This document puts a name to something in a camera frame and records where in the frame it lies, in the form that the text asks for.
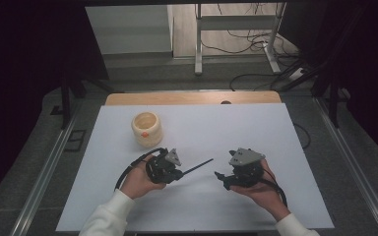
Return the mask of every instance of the electrical cord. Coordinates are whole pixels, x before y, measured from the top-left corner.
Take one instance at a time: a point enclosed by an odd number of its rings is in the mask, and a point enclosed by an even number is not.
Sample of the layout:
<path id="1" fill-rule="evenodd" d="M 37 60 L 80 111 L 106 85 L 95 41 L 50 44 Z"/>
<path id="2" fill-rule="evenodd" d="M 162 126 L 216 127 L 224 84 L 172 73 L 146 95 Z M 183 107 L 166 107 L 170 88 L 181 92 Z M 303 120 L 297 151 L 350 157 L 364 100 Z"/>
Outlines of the electrical cord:
<path id="1" fill-rule="evenodd" d="M 221 48 L 208 46 L 208 45 L 206 45 L 206 44 L 201 40 L 202 45 L 205 46 L 206 48 L 210 48 L 210 49 L 214 49 L 214 50 L 218 50 L 218 51 L 222 51 L 222 52 L 230 53 L 230 54 L 239 54 L 239 53 L 245 52 L 245 51 L 247 51 L 248 49 L 251 49 L 251 47 L 252 47 L 253 45 L 258 44 L 258 43 L 263 43 L 263 42 L 264 42 L 264 41 L 257 41 L 257 42 L 254 42 L 254 43 L 252 43 L 250 46 L 248 46 L 247 48 L 245 48 L 245 49 L 243 49 L 243 50 L 240 50 L 240 51 L 227 51 L 227 50 L 224 50 L 224 49 L 221 49 Z"/>
<path id="2" fill-rule="evenodd" d="M 259 86 L 255 87 L 255 88 L 253 89 L 253 91 L 257 90 L 258 88 L 264 87 L 264 86 L 269 86 L 271 83 L 272 83 L 272 82 L 270 82 L 270 83 L 265 83 L 265 84 L 262 84 L 262 85 L 259 85 Z"/>
<path id="3" fill-rule="evenodd" d="M 306 142 L 306 145 L 302 146 L 303 149 L 307 149 L 311 145 L 311 136 L 309 135 L 308 131 L 303 128 L 303 126 L 300 126 L 296 123 L 293 123 L 293 126 L 296 126 L 297 128 L 301 129 L 303 133 L 305 133 L 306 137 L 308 138 L 308 141 Z"/>
<path id="4" fill-rule="evenodd" d="M 279 193 L 279 195 L 281 195 L 282 202 L 287 207 L 287 199 L 286 199 L 286 195 L 284 194 L 284 190 L 279 186 L 279 184 L 276 181 L 275 177 L 273 177 L 273 175 L 271 175 L 269 173 L 269 171 L 267 171 L 265 169 L 263 169 L 263 170 L 266 171 L 266 173 L 268 173 L 270 175 L 270 177 L 273 179 L 274 183 L 271 182 L 271 181 L 265 180 L 265 179 L 261 179 L 259 182 L 262 182 L 262 183 L 267 184 L 270 187 L 274 188 Z"/>
<path id="5" fill-rule="evenodd" d="M 159 147 L 159 148 L 153 149 L 153 150 L 147 152 L 146 154 L 143 154 L 142 156 L 138 157 L 136 160 L 134 160 L 134 161 L 133 161 L 133 162 L 132 162 L 132 163 L 131 163 L 131 164 L 130 164 L 125 170 L 124 170 L 124 172 L 122 172 L 121 176 L 119 177 L 118 181 L 116 182 L 115 189 L 119 189 L 119 187 L 120 187 L 121 184 L 122 184 L 122 181 L 124 181 L 124 179 L 125 179 L 125 177 L 128 175 L 128 173 L 130 173 L 130 171 L 131 171 L 134 167 L 136 167 L 136 166 L 138 165 L 138 163 L 140 163 L 141 161 L 146 162 L 144 159 L 145 159 L 147 156 L 149 156 L 149 155 L 151 155 L 151 154 L 153 154 L 153 153 L 155 153 L 155 152 L 157 152 L 157 151 L 163 151 L 163 150 L 165 150 L 165 149 L 162 148 L 162 147 Z"/>
<path id="6" fill-rule="evenodd" d="M 247 76 L 268 76 L 268 77 L 272 77 L 272 76 L 275 76 L 275 75 L 265 75 L 265 74 L 243 74 L 243 75 L 239 75 L 239 76 L 236 76 L 234 78 L 232 78 L 232 80 L 229 82 L 229 89 L 231 89 L 232 91 L 235 91 L 235 89 L 232 87 L 232 84 L 239 78 L 242 78 L 242 77 L 247 77 Z"/>

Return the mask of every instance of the hand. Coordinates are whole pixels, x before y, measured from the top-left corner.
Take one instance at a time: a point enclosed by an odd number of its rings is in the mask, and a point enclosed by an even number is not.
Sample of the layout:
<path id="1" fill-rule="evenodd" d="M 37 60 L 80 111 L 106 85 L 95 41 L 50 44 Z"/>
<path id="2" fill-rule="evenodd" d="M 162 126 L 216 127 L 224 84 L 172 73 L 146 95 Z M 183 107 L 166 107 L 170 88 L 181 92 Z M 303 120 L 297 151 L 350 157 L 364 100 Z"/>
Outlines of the hand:
<path id="1" fill-rule="evenodd" d="M 137 199 L 144 196 L 151 190 L 160 190 L 165 187 L 164 183 L 155 184 L 150 180 L 146 172 L 146 162 L 152 158 L 153 155 L 147 156 L 143 161 L 137 164 L 124 180 L 119 189 L 130 199 Z"/>
<path id="2" fill-rule="evenodd" d="M 271 182 L 275 182 L 275 174 L 269 168 L 266 159 L 261 160 L 262 167 L 267 171 L 263 175 L 263 178 Z M 249 197 L 256 203 L 258 206 L 267 210 L 276 221 L 280 221 L 290 214 L 290 211 L 284 205 L 279 196 L 279 193 L 272 187 L 264 183 L 258 183 L 250 188 L 243 188 L 240 186 L 230 186 L 230 190 Z"/>

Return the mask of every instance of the wooden edge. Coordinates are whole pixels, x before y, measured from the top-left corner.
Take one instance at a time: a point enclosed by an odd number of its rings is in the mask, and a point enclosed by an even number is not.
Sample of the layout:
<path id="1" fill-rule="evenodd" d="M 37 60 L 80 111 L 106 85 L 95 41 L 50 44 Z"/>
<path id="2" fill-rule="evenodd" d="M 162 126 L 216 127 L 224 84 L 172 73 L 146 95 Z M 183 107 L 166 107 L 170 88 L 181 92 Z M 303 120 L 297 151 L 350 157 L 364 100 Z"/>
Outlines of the wooden edge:
<path id="1" fill-rule="evenodd" d="M 281 103 L 275 91 L 184 91 L 113 93 L 105 105 L 185 105 L 185 104 Z"/>

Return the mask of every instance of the gray plastic part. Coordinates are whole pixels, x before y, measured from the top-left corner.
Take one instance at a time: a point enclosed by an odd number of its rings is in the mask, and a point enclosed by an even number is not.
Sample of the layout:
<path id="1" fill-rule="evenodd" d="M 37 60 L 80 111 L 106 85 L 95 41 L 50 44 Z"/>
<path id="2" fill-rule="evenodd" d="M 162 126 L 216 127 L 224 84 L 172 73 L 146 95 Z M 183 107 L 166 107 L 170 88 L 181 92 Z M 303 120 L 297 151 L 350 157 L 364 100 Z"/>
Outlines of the gray plastic part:
<path id="1" fill-rule="evenodd" d="M 239 148 L 229 161 L 230 165 L 243 166 L 266 158 L 262 153 L 251 149 Z"/>
<path id="2" fill-rule="evenodd" d="M 177 156 L 176 153 L 176 148 L 173 148 L 164 158 L 168 162 L 171 162 L 175 165 L 181 166 L 182 164 L 180 163 L 179 156 Z"/>

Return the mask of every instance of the white panel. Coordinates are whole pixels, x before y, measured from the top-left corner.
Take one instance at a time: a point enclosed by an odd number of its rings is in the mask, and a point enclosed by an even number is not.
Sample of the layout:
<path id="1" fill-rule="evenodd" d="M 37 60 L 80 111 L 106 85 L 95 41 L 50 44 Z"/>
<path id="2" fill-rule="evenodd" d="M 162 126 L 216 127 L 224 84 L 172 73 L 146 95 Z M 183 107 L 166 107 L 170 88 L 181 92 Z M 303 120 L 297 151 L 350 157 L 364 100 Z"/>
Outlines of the white panel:
<path id="1" fill-rule="evenodd" d="M 171 51 L 167 6 L 87 7 L 102 54 Z"/>

